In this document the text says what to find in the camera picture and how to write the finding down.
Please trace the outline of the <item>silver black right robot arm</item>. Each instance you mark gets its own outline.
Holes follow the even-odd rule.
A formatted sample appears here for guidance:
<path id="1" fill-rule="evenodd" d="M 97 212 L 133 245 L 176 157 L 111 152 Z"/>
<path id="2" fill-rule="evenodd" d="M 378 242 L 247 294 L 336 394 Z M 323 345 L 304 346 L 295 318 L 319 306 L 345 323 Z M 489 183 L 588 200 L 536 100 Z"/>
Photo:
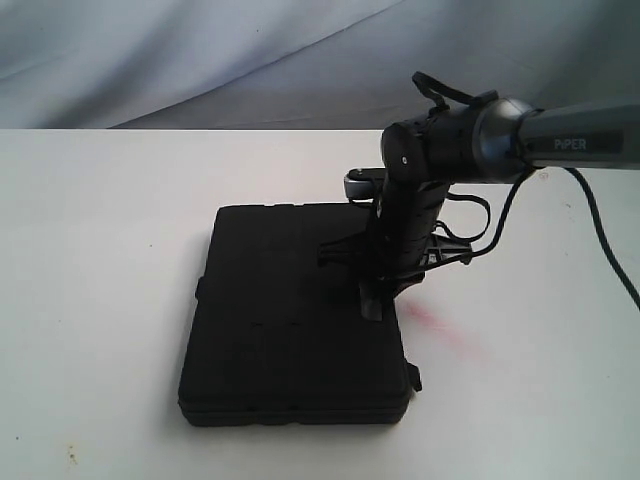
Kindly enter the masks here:
<path id="1" fill-rule="evenodd" d="M 361 312 L 380 320 L 387 301 L 426 272 L 477 257 L 469 237 L 440 220 L 455 184 L 507 184 L 518 189 L 538 170 L 557 167 L 579 177 L 585 168 L 639 166 L 639 104 L 606 101 L 551 110 L 495 92 L 458 108 L 435 95 L 426 115 L 397 122 L 381 136 L 383 164 L 344 178 L 350 202 L 368 210 L 363 232 L 321 246 L 323 263 L 352 268 Z"/>

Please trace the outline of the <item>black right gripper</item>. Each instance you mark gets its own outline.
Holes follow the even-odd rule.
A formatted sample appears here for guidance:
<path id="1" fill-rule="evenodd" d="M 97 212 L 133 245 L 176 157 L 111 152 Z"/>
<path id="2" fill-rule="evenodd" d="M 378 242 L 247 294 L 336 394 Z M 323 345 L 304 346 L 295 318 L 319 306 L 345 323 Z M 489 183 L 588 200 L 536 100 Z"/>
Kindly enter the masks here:
<path id="1" fill-rule="evenodd" d="M 455 195 L 446 182 L 406 184 L 389 178 L 367 208 L 362 232 L 322 243 L 321 266 L 338 264 L 353 269 L 359 280 L 361 316 L 382 321 L 384 295 L 395 299 L 423 281 L 430 270 L 451 263 L 467 265 L 474 257 L 471 237 L 454 235 L 439 220 L 447 200 L 472 201 Z"/>

